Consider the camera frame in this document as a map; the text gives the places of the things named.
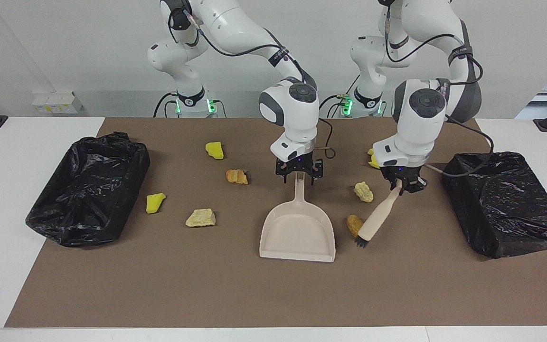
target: sponge piece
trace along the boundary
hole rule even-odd
[[[208,152],[208,155],[216,160],[221,160],[224,158],[223,148],[221,147],[220,141],[207,143],[206,152]]]
[[[212,209],[197,209],[189,216],[185,225],[193,228],[214,226],[216,223],[217,219],[215,219],[215,213]]]
[[[147,196],[147,214],[154,214],[158,212],[161,202],[166,198],[163,193],[156,193],[155,195]]]
[[[368,164],[374,167],[375,169],[379,169],[379,163],[377,162],[377,158],[375,158],[375,156],[371,156],[371,161],[368,162]]]

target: beige dustpan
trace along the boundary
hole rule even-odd
[[[276,206],[265,219],[260,256],[333,262],[335,237],[330,219],[323,210],[305,201],[305,173],[296,175],[295,199]]]

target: white table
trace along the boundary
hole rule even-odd
[[[11,117],[0,129],[0,341],[547,342],[547,327],[3,329],[45,238],[24,224],[69,146],[103,118]],[[547,190],[547,133],[531,121],[479,119],[497,152],[522,153]]]

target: brush handle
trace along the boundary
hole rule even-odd
[[[400,190],[402,190],[402,184],[397,184],[394,190],[389,193],[388,197],[373,210],[373,214],[368,217],[367,221],[362,225],[362,228],[360,228],[360,231],[358,232],[359,237],[366,241],[370,241],[373,236],[377,234],[379,228],[381,228],[389,216],[391,208],[394,206],[394,202],[398,199]]]

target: dustpan handle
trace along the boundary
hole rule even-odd
[[[305,200],[305,172],[295,172],[295,201]]]

